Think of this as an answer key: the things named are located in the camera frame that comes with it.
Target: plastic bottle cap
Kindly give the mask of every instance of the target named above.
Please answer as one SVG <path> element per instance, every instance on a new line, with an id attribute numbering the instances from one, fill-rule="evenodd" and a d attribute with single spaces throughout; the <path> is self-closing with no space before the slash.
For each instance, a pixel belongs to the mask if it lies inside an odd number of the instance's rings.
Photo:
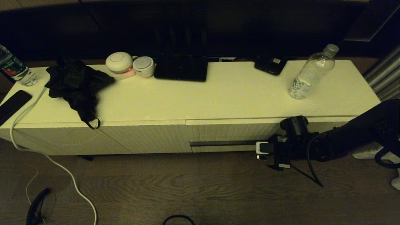
<path id="1" fill-rule="evenodd" d="M 324 53 L 327 56 L 334 57 L 336 53 L 338 53 L 338 51 L 339 47 L 337 45 L 328 44 L 322 53 Z"/>

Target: black cable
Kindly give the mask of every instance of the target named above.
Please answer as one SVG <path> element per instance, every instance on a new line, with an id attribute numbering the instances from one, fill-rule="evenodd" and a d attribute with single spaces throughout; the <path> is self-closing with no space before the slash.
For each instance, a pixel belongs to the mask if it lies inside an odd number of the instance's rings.
<path id="1" fill-rule="evenodd" d="M 308 177 L 310 180 L 312 180 L 313 182 L 315 182 L 315 183 L 318 184 L 319 186 L 324 187 L 323 184 L 321 184 L 321 182 L 319 182 L 319 181 L 317 181 L 316 179 L 310 177 L 310 176 L 309 176 L 308 174 L 306 174 L 305 172 L 299 170 L 299 169 L 298 169 L 297 167 L 295 167 L 293 164 L 290 164 L 290 166 L 291 166 L 293 169 L 297 170 L 299 173 L 301 173 L 301 174 L 303 174 L 304 176 Z"/>
<path id="2" fill-rule="evenodd" d="M 79 4 L 83 7 L 83 9 L 86 11 L 86 13 L 88 14 L 88 16 L 90 16 L 90 18 L 93 20 L 93 22 L 97 25 L 97 27 L 100 29 L 100 31 L 103 31 L 103 28 L 101 27 L 100 23 L 97 22 L 97 20 L 95 19 L 95 17 L 92 15 L 92 13 L 90 12 L 90 10 L 86 7 L 86 5 L 82 2 L 82 0 L 78 0 Z"/>
<path id="3" fill-rule="evenodd" d="M 172 218 L 184 218 L 184 219 L 187 219 L 192 225 L 195 225 L 194 221 L 190 217 L 185 216 L 185 215 L 173 215 L 173 216 L 170 216 L 170 217 L 168 217 L 167 219 L 164 220 L 162 225 L 165 225 L 167 223 L 167 221 L 172 219 Z"/>
<path id="4" fill-rule="evenodd" d="M 321 187 L 324 187 L 324 185 L 321 183 L 321 181 L 318 179 L 318 177 L 317 177 L 317 174 L 315 174 L 315 171 L 314 171 L 314 168 L 312 167 L 312 164 L 311 164 L 311 160 L 310 160 L 310 146 L 311 146 L 311 143 L 315 140 L 315 139 L 317 139 L 318 137 L 321 137 L 321 136 L 324 136 L 324 135 L 326 135 L 326 134 L 328 134 L 330 131 L 325 131 L 325 132 L 322 132 L 322 133 L 320 133 L 320 134 L 318 134 L 317 136 L 315 136 L 315 137 L 313 137 L 309 142 L 308 142 L 308 145 L 307 145 L 307 162 L 308 162 L 308 167 L 310 168 L 310 171 L 311 171 L 311 173 L 312 173 L 312 176 L 314 177 L 314 182 L 316 182 L 319 186 L 321 186 Z"/>

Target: smartphone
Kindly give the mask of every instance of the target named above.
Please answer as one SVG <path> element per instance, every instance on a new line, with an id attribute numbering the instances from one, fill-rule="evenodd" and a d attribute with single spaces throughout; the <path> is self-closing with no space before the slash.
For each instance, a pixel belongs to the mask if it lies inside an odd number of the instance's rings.
<path id="1" fill-rule="evenodd" d="M 14 115 L 22 106 L 24 106 L 32 95 L 23 90 L 17 91 L 7 101 L 0 106 L 0 126 L 3 125 L 11 116 Z"/>
<path id="2" fill-rule="evenodd" d="M 283 57 L 261 56 L 256 59 L 254 68 L 278 76 L 287 62 L 288 60 Z"/>

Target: dark wall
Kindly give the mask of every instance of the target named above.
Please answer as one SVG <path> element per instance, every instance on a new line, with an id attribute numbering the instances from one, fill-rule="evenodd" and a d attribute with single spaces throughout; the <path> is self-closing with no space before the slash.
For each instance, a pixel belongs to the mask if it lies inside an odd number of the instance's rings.
<path id="1" fill-rule="evenodd" d="M 100 1 L 0 13 L 0 43 L 24 60 L 58 55 L 309 56 L 340 44 L 366 3 L 328 0 Z"/>

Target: wooden floor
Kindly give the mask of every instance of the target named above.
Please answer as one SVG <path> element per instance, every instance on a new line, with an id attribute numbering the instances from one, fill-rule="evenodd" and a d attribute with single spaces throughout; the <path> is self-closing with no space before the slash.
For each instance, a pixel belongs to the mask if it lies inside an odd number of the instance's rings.
<path id="1" fill-rule="evenodd" d="M 75 175 L 98 212 L 98 224 L 161 225 L 173 214 L 197 225 L 399 224 L 397 174 L 372 160 L 351 156 L 314 167 L 325 188 L 294 170 L 277 172 L 254 152 L 114 155 L 89 162 L 54 157 Z M 304 161 L 294 162 L 307 171 Z M 33 199 L 45 199 L 46 224 L 93 224 L 90 205 L 74 190 L 69 175 L 36 153 L 18 152 L 0 140 L 0 224 L 24 224 Z M 185 225 L 176 219 L 169 225 Z"/>

